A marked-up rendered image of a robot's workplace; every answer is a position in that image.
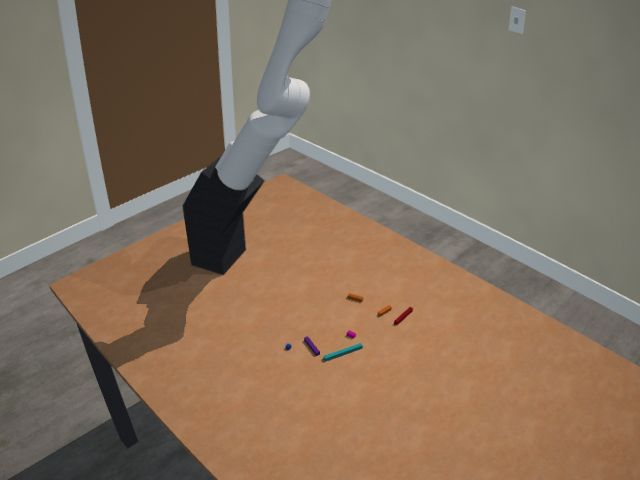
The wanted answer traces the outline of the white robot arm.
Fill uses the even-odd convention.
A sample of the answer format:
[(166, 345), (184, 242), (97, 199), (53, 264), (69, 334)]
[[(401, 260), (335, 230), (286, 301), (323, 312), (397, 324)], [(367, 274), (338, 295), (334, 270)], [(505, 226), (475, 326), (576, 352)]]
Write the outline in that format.
[(279, 140), (305, 112), (310, 99), (308, 85), (286, 76), (298, 53), (322, 30), (331, 2), (288, 0), (275, 47), (258, 89), (259, 110), (249, 116), (215, 166), (220, 180), (229, 188), (246, 189)]

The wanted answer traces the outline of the dark red rod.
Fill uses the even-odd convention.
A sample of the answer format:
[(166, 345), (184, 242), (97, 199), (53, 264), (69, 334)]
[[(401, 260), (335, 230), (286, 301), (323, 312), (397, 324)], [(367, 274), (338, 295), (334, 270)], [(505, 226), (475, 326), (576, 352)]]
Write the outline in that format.
[(394, 324), (398, 325), (401, 321), (403, 321), (411, 312), (413, 308), (409, 307), (404, 313), (402, 313), (395, 321)]

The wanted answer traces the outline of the purple rod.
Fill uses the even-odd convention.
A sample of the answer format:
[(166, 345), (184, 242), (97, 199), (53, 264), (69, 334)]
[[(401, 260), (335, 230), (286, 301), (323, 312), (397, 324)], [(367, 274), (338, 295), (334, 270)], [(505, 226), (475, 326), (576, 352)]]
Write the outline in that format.
[(313, 353), (316, 356), (320, 355), (320, 351), (317, 349), (317, 347), (314, 345), (314, 343), (310, 340), (309, 337), (304, 337), (304, 341), (307, 343), (307, 345), (310, 347), (310, 349), (313, 351)]

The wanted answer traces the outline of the turquoise rod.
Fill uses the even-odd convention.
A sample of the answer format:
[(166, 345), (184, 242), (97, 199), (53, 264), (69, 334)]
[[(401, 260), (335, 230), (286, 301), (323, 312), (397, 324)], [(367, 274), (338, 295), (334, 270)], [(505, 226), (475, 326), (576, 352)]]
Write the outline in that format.
[(328, 360), (343, 356), (345, 354), (357, 351), (357, 350), (362, 349), (362, 348), (363, 348), (363, 345), (361, 343), (359, 343), (359, 344), (350, 346), (348, 348), (345, 348), (345, 349), (330, 353), (328, 355), (325, 355), (325, 356), (323, 356), (323, 359), (324, 359), (324, 361), (328, 361)]

